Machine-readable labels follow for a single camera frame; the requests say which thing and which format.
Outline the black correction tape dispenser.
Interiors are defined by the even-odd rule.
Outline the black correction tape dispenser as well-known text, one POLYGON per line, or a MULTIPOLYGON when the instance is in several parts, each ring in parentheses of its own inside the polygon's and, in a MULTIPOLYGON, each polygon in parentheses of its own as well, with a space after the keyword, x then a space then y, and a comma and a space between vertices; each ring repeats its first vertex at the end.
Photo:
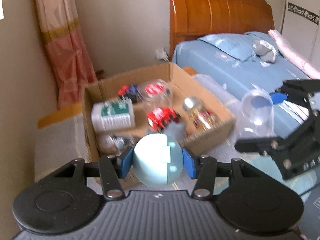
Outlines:
POLYGON ((96 136, 97 148, 101 153, 121 153, 126 148, 135 145, 133 137, 124 137, 115 134, 99 134, 96 136))

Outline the clear plastic cup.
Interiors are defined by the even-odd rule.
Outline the clear plastic cup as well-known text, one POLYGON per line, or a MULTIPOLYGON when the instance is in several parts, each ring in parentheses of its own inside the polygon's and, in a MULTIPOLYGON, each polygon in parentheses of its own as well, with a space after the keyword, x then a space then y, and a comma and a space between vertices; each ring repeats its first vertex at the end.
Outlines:
POLYGON ((233 143, 239 139, 274 136, 274 105, 265 90, 254 89, 244 95, 236 117, 233 143))

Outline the grey hippo figurine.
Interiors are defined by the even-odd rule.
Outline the grey hippo figurine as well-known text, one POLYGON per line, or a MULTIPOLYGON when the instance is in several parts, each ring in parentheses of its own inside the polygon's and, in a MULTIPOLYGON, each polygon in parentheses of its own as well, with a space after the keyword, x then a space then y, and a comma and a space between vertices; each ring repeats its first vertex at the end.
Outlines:
POLYGON ((163 134, 171 137, 176 141, 181 141, 187 137, 185 132, 185 122, 170 122, 163 134))

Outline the teal egg-shaped toy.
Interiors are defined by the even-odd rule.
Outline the teal egg-shaped toy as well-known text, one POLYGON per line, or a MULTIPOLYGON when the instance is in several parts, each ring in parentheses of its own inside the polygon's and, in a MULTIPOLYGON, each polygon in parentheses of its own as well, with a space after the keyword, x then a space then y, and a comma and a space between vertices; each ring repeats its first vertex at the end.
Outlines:
POLYGON ((173 184, 183 170, 182 148, 168 135, 146 135, 134 147, 132 166, 137 179, 146 186, 173 184))

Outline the bottle of golden capsules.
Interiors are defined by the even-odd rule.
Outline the bottle of golden capsules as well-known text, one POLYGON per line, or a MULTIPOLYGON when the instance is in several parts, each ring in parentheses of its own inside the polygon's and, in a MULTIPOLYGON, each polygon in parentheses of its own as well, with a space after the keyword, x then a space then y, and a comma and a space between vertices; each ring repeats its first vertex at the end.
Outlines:
POLYGON ((212 129, 220 122, 217 115, 208 109, 203 102, 195 96, 183 100, 183 109, 199 131, 212 129))

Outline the white medical bottle green label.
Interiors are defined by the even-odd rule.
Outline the white medical bottle green label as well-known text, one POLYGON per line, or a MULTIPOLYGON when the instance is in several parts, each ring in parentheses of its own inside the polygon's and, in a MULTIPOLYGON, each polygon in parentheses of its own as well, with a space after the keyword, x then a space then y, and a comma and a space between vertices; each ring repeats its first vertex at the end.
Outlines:
POLYGON ((132 101, 108 100, 95 103, 91 111, 91 121, 97 134, 135 127, 132 101))

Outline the red toy fire truck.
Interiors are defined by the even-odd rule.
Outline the red toy fire truck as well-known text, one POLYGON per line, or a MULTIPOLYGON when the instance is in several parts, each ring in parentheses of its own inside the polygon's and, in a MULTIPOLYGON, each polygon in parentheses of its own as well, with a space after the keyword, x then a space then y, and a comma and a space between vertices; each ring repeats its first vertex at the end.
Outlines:
POLYGON ((173 108, 158 107, 146 115, 148 124, 155 131, 162 133, 170 122, 180 122, 181 116, 173 108))

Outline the dark blue block red knobs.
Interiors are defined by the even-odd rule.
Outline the dark blue block red knobs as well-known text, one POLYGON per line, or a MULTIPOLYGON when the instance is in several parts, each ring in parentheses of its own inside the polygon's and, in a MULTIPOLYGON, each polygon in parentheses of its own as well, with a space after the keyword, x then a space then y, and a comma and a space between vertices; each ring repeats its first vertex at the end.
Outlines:
POLYGON ((137 85, 123 85, 118 90, 118 98, 120 100, 130 99, 132 103, 138 102, 138 86, 137 85))

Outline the clear jar red label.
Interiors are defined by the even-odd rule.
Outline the clear jar red label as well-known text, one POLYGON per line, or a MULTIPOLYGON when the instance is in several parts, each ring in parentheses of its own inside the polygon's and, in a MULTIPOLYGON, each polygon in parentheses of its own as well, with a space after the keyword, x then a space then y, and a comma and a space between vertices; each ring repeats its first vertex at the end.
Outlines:
POLYGON ((151 112, 158 107, 172 107, 173 92, 169 84, 161 79, 139 85, 138 96, 146 112, 151 112))

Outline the blue floral bed sheet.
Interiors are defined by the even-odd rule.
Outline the blue floral bed sheet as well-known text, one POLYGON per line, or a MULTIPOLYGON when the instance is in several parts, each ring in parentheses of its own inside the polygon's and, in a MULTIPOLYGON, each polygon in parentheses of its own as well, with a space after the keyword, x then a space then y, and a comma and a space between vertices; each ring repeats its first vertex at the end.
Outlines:
POLYGON ((229 94, 241 103, 243 96, 253 89, 274 92, 284 80, 310 79, 280 53, 276 43, 266 33, 244 33, 255 40, 265 40, 276 49, 275 63, 264 62, 259 56, 239 61, 218 48, 200 41, 178 44, 172 57, 179 67, 191 67, 200 74, 211 76, 219 85, 226 85, 229 94))

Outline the grey plush toy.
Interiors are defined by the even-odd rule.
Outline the grey plush toy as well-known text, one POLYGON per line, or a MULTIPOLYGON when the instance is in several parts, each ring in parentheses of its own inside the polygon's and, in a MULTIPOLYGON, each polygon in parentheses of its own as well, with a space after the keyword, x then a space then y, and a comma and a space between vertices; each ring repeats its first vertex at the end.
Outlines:
POLYGON ((275 63, 278 53, 270 43, 265 40, 255 40, 252 47, 255 54, 264 62, 275 63))

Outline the brown cardboard box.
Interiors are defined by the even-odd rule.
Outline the brown cardboard box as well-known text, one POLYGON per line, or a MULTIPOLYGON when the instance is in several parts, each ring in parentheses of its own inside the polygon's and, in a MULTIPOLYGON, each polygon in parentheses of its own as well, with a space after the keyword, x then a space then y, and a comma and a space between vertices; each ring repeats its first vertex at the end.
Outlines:
POLYGON ((173 133, 195 155, 225 141, 234 115, 194 77, 173 63, 144 67, 87 85, 82 96, 85 161, 100 158, 96 136, 116 133, 142 138, 148 130, 173 133))

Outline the grey and teal blanket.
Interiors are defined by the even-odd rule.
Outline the grey and teal blanket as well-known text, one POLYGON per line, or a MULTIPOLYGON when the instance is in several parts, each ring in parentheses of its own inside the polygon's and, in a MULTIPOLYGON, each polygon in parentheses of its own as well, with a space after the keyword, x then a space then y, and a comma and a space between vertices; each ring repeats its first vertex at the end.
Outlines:
MULTIPOLYGON (((238 115, 241 103, 227 92, 226 85, 221 86, 212 77, 204 74, 197 74, 194 79, 217 96, 234 115, 238 115)), ((231 134, 223 143, 207 153, 225 163, 232 158, 242 158, 297 193, 303 193, 319 182, 319 169, 284 181, 270 157, 241 154, 235 151, 233 142, 234 135, 231 134)), ((86 158, 86 156, 87 148, 82 114, 39 129, 35 148, 35 179, 40 180, 67 162, 75 158, 86 158)))

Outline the blue floral pillow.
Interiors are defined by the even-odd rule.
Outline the blue floral pillow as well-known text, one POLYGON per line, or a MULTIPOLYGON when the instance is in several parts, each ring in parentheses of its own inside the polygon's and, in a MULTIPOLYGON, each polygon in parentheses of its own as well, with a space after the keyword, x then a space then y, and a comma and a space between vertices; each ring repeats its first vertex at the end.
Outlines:
POLYGON ((198 40, 211 44, 241 62, 256 56, 252 47, 254 39, 249 35, 209 34, 198 40))

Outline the pink patterned curtain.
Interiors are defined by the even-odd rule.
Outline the pink patterned curtain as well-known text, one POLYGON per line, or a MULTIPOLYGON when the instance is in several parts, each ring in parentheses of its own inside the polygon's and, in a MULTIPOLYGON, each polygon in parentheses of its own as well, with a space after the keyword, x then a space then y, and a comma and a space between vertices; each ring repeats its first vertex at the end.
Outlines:
POLYGON ((57 87, 57 106, 81 100, 84 87, 97 77, 80 29, 75 0, 36 0, 46 53, 57 87))

